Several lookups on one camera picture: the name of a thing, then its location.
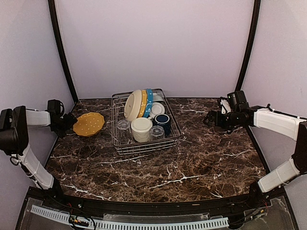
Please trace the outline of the wire metal dish rack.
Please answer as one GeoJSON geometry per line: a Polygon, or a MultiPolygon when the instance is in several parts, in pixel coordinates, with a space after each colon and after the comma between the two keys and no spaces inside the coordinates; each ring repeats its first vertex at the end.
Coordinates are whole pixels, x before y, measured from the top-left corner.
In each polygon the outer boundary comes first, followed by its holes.
{"type": "Polygon", "coordinates": [[[171,148],[181,136],[162,89],[113,94],[111,121],[112,143],[120,155],[171,148]]]}

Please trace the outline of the yellow dotted scalloped plate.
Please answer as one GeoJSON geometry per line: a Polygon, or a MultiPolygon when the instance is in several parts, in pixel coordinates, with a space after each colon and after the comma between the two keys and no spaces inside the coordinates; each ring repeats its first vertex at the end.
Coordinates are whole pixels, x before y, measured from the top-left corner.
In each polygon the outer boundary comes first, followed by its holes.
{"type": "Polygon", "coordinates": [[[100,113],[90,112],[77,118],[73,125],[73,131],[82,137],[90,137],[97,134],[105,123],[104,117],[100,113]]]}

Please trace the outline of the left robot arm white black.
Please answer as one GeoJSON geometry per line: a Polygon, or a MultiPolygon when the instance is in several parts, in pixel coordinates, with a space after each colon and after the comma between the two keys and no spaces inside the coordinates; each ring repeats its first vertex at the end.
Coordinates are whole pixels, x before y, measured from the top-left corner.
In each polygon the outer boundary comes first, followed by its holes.
{"type": "Polygon", "coordinates": [[[52,132],[62,138],[76,122],[77,119],[72,113],[29,110],[24,105],[4,109],[0,113],[0,150],[10,156],[13,165],[20,165],[38,188],[49,193],[48,199],[57,209],[65,208],[68,199],[62,194],[59,181],[44,168],[33,153],[29,144],[28,127],[50,127],[52,132]]]}

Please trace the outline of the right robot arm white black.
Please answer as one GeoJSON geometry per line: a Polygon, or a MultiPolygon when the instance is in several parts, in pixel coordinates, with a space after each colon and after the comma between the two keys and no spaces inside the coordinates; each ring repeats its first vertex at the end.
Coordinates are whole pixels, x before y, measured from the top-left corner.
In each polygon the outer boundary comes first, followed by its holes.
{"type": "Polygon", "coordinates": [[[245,204],[255,208],[263,201],[263,194],[307,173],[307,120],[271,109],[254,106],[240,111],[222,113],[210,111],[203,120],[207,126],[217,126],[231,133],[236,127],[264,128],[296,142],[291,158],[256,182],[256,189],[245,196],[245,204]]]}

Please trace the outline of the blue dotted plate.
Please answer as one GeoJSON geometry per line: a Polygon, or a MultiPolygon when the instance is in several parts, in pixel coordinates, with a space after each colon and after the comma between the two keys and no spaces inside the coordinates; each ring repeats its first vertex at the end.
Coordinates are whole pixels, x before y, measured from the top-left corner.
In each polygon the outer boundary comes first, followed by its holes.
{"type": "Polygon", "coordinates": [[[143,117],[149,117],[152,105],[153,105],[153,91],[152,89],[146,89],[147,93],[147,101],[146,101],[146,107],[144,111],[143,117]]]}

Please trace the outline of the cream deep plate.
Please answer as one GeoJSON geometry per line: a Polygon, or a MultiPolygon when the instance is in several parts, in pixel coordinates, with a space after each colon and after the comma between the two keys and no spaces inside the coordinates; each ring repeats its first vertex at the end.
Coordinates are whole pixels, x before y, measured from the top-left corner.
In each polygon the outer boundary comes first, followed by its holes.
{"type": "Polygon", "coordinates": [[[135,90],[132,92],[125,104],[124,116],[128,121],[132,121],[137,118],[142,103],[142,91],[135,90]]]}

